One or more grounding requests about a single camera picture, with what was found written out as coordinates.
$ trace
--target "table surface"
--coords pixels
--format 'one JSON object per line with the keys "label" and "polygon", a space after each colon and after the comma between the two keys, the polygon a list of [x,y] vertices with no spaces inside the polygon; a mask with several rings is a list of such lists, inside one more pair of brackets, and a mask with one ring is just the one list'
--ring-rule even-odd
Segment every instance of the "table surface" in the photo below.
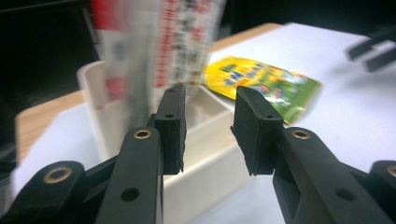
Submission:
{"label": "table surface", "polygon": [[[215,42],[212,52],[225,49],[233,44],[279,27],[281,27],[279,24],[265,23],[261,26],[246,30],[245,32],[231,35]],[[84,102],[83,91],[76,91],[44,104],[23,110],[15,120],[18,161],[23,161],[23,159],[26,158],[33,143],[47,129],[59,113],[76,105],[83,104]]]}

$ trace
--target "dark background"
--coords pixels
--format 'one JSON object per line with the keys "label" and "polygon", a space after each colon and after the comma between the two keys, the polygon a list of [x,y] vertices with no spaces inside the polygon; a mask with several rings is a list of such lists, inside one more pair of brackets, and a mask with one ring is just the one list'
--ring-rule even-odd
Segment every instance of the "dark background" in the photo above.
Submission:
{"label": "dark background", "polygon": [[[0,151],[15,147],[15,116],[78,90],[77,70],[98,60],[89,1],[76,7],[15,10],[64,1],[0,1]],[[290,21],[367,35],[396,23],[395,0],[228,0],[219,38]]]}

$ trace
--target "hole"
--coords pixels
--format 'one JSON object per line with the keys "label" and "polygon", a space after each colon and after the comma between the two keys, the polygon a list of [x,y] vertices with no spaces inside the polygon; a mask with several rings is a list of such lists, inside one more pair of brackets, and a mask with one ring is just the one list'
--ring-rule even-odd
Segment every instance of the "hole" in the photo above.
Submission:
{"label": "hole", "polygon": [[352,202],[355,199],[353,194],[351,192],[349,192],[349,190],[346,190],[346,189],[338,189],[335,191],[335,194],[342,200]]}
{"label": "hole", "polygon": [[137,139],[145,139],[151,136],[151,131],[149,130],[139,130],[134,133],[134,137]]}
{"label": "hole", "polygon": [[125,202],[131,202],[139,197],[139,190],[135,188],[126,189],[121,194],[121,199]]}
{"label": "hole", "polygon": [[306,133],[301,130],[293,131],[291,134],[293,134],[294,137],[300,138],[300,139],[308,139],[311,137],[311,135],[309,135],[309,133]]}
{"label": "hole", "polygon": [[396,165],[389,165],[388,172],[394,177],[396,177]]}
{"label": "hole", "polygon": [[56,167],[44,176],[44,183],[56,184],[66,180],[72,174],[72,169],[67,166]]}

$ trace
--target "snack bag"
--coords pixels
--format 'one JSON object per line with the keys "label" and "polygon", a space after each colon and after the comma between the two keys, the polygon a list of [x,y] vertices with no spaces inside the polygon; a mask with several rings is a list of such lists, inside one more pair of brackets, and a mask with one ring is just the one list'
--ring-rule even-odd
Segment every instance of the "snack bag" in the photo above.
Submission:
{"label": "snack bag", "polygon": [[236,87],[259,91],[287,124],[295,122],[305,111],[321,84],[309,77],[246,58],[229,56],[210,64],[206,86],[235,99]]}

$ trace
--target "yellow package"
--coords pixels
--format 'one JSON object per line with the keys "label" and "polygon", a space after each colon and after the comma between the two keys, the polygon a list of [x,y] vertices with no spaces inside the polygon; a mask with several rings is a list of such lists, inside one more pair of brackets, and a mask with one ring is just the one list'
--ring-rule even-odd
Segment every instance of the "yellow package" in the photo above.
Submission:
{"label": "yellow package", "polygon": [[210,90],[232,99],[236,97],[237,86],[259,91],[287,124],[303,114],[321,86],[318,81],[301,74],[233,56],[210,64],[205,75]]}

